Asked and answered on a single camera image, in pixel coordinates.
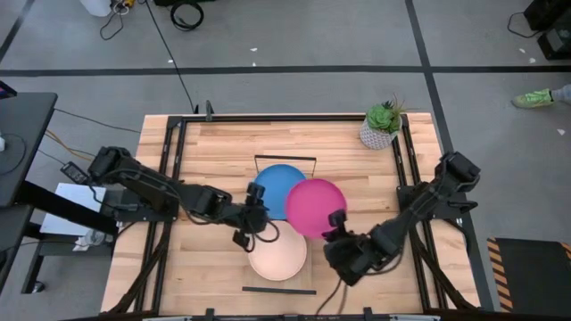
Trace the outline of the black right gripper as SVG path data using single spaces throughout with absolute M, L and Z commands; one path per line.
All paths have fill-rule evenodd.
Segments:
M 372 268 L 374 252 L 371 242 L 365 235 L 351 236 L 345 228 L 346 210 L 336 210 L 328 216 L 331 229 L 324 253 L 329 266 L 343 282 L 354 286 Z

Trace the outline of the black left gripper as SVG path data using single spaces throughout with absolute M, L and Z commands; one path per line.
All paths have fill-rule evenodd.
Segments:
M 263 196 L 265 187 L 250 182 L 246 189 L 246 205 L 243 206 L 239 215 L 239 228 L 247 234 L 262 232 L 269 222 L 267 208 L 264 206 Z

